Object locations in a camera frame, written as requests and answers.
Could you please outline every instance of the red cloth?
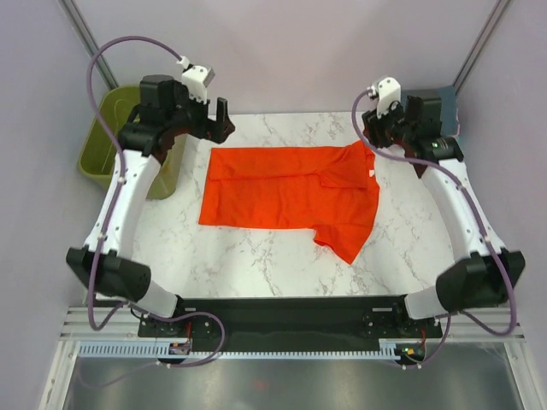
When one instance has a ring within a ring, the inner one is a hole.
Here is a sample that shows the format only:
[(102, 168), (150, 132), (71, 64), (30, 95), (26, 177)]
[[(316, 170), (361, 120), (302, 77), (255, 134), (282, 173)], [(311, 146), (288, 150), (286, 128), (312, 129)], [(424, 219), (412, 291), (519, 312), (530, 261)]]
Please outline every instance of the red cloth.
[(199, 223), (311, 228), (316, 243), (351, 263), (378, 209), (371, 170), (374, 154), (361, 142), (341, 148), (215, 148)]

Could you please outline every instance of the folded cloth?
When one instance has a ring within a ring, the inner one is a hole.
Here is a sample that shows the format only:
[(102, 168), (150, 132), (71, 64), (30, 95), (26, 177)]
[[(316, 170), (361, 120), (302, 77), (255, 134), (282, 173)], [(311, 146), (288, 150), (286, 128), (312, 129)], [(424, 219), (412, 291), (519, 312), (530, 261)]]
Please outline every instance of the folded cloth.
[(347, 147), (215, 148), (201, 225), (315, 230), (347, 263), (373, 229), (379, 187), (374, 154)]

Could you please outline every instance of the marble surface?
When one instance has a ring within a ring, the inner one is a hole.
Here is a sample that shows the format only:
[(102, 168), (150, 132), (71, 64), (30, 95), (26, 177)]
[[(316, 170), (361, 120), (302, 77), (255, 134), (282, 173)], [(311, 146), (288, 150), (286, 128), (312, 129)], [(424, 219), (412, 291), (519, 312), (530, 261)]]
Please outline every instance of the marble surface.
[[(357, 140), (350, 115), (232, 117), (226, 147), (343, 146)], [(313, 242), (311, 230), (199, 226), (209, 164), (207, 141), (188, 138), (176, 192), (147, 201), (133, 259), (183, 297), (401, 294), (434, 284), (452, 262), (448, 233), (427, 189), (407, 164), (376, 159), (380, 185), (374, 229), (352, 265)]]

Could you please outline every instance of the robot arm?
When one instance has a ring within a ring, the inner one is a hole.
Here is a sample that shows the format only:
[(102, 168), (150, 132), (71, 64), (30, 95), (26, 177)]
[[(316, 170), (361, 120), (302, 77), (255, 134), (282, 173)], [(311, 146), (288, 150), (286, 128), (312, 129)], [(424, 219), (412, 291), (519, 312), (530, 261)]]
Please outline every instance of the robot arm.
[[(209, 67), (192, 66), (186, 58), (181, 81), (166, 75), (149, 75), (139, 85), (140, 104), (133, 108), (117, 137), (126, 160), (124, 187), (120, 190), (99, 259), (95, 289), (122, 298), (145, 311), (172, 317), (181, 299), (151, 278), (150, 268), (132, 261), (137, 220), (144, 201), (168, 151), (183, 133), (222, 144), (235, 130), (227, 101), (219, 98), (216, 119), (208, 118), (207, 86), (214, 77)], [(67, 252), (67, 263), (88, 286), (91, 263), (101, 236), (102, 223), (119, 183), (121, 162), (117, 155), (110, 187), (90, 235), (80, 249)]]
[[(403, 108), (401, 86), (394, 78), (382, 79), (368, 91), (370, 98), (378, 99), (377, 108), (362, 116), (368, 141), (377, 148), (400, 145), (405, 156), (435, 162), (455, 174), (477, 204), (488, 239), (515, 286), (524, 269), (524, 257), (520, 251), (508, 252), (486, 220), (469, 183), (457, 141), (441, 135), (440, 99), (434, 93), (423, 91), (408, 97), (406, 108)], [(424, 319), (506, 302), (508, 295), (501, 273), (490, 256), (473, 211), (456, 183), (436, 168), (420, 164), (414, 167), (438, 205), (450, 235), (456, 264), (441, 273), (434, 286), (406, 295), (404, 303), (408, 316)]]

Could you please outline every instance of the olive green trash can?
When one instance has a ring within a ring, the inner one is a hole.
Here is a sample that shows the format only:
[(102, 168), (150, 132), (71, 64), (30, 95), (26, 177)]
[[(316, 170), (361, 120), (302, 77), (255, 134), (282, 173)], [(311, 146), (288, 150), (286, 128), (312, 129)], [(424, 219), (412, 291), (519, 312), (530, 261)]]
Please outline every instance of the olive green trash can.
[[(110, 129), (116, 134), (126, 123), (132, 108), (140, 102), (137, 85), (119, 87), (109, 92), (101, 102), (99, 110)], [(163, 162), (160, 172), (154, 179), (147, 198), (164, 199), (171, 196), (177, 188), (180, 163), (185, 150), (186, 134), (175, 139)], [(110, 142), (101, 124), (95, 119), (91, 125), (78, 159), (78, 169), (89, 179), (93, 179), (105, 190), (109, 188), (116, 149)]]

